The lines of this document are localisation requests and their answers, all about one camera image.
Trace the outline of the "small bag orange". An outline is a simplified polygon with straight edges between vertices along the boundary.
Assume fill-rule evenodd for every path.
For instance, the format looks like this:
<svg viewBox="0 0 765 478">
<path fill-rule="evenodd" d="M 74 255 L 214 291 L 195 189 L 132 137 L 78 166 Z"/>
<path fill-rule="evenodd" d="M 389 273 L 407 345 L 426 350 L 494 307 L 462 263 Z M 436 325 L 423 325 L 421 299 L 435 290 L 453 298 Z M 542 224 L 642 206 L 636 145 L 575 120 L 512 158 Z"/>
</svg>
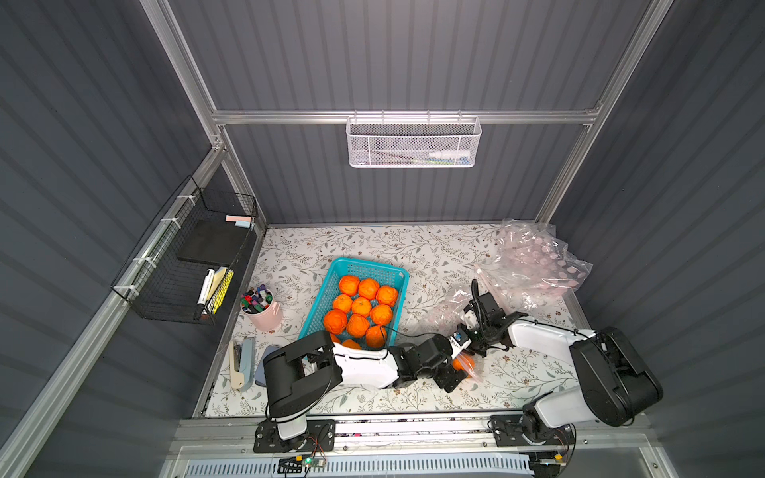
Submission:
<svg viewBox="0 0 765 478">
<path fill-rule="evenodd" d="M 362 339 L 366 336 L 370 322 L 367 317 L 354 314 L 347 323 L 348 334 L 356 339 Z"/>
<path fill-rule="evenodd" d="M 475 362 L 472 358 L 472 356 L 468 354 L 460 354 L 458 355 L 452 362 L 452 366 L 456 370 L 462 370 L 462 372 L 467 372 L 468 374 L 473 374 L 475 372 Z"/>
<path fill-rule="evenodd" d="M 370 350 L 380 350 L 386 346 L 388 331 L 383 326 L 372 326 L 365 334 L 365 342 Z"/>
</svg>

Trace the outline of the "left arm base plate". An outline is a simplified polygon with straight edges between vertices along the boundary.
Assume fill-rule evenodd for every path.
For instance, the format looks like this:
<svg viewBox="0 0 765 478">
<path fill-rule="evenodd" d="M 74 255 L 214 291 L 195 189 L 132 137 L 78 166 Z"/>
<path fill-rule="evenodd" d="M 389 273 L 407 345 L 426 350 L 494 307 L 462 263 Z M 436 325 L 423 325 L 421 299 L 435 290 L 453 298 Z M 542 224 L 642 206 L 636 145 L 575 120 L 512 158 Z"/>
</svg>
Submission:
<svg viewBox="0 0 765 478">
<path fill-rule="evenodd" d="M 301 416 L 288 422 L 261 421 L 255 430 L 254 453 L 332 451 L 337 422 Z"/>
</svg>

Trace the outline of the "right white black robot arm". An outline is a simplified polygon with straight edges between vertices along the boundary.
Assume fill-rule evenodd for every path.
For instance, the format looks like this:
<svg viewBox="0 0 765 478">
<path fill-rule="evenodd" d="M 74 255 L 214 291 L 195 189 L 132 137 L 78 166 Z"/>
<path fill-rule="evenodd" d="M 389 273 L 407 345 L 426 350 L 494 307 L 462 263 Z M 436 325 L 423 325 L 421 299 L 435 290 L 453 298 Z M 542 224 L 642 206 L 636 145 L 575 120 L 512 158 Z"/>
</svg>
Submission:
<svg viewBox="0 0 765 478">
<path fill-rule="evenodd" d="M 508 314 L 491 293 L 479 292 L 476 279 L 470 283 L 470 295 L 464 311 L 474 314 L 477 328 L 468 333 L 468 350 L 485 356 L 491 349 L 526 349 L 574 368 L 575 386 L 548 392 L 524 406 L 520 424 L 530 440 L 586 421 L 628 426 L 663 399 L 659 379 L 619 329 L 567 329 L 525 313 Z"/>
</svg>

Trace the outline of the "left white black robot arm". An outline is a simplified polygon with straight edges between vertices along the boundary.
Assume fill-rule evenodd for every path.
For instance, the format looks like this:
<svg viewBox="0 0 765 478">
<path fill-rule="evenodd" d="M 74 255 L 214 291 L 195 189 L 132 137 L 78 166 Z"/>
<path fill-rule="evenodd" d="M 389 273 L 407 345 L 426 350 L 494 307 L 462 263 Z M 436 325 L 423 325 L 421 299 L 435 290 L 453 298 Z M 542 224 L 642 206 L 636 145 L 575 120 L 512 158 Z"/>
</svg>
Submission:
<svg viewBox="0 0 765 478">
<path fill-rule="evenodd" d="M 279 439 L 290 442 L 308 435 L 309 411 L 339 386 L 404 388 L 431 378 L 452 392 L 467 377 L 453 362 L 471 344 L 466 332 L 430 334 L 419 345 L 356 350 L 334 342 L 327 332 L 310 334 L 263 360 L 267 418 Z"/>
</svg>

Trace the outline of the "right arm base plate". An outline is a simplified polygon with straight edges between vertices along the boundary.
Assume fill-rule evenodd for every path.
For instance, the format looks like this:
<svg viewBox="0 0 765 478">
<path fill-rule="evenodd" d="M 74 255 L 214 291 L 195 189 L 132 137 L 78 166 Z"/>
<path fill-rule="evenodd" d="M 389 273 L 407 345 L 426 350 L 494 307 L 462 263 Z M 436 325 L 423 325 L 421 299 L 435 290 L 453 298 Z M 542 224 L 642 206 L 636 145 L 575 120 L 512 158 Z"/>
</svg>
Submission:
<svg viewBox="0 0 765 478">
<path fill-rule="evenodd" d="M 487 427 L 499 447 L 561 445 L 568 449 L 576 443 L 572 424 L 549 428 L 530 414 L 492 415 Z"/>
</svg>

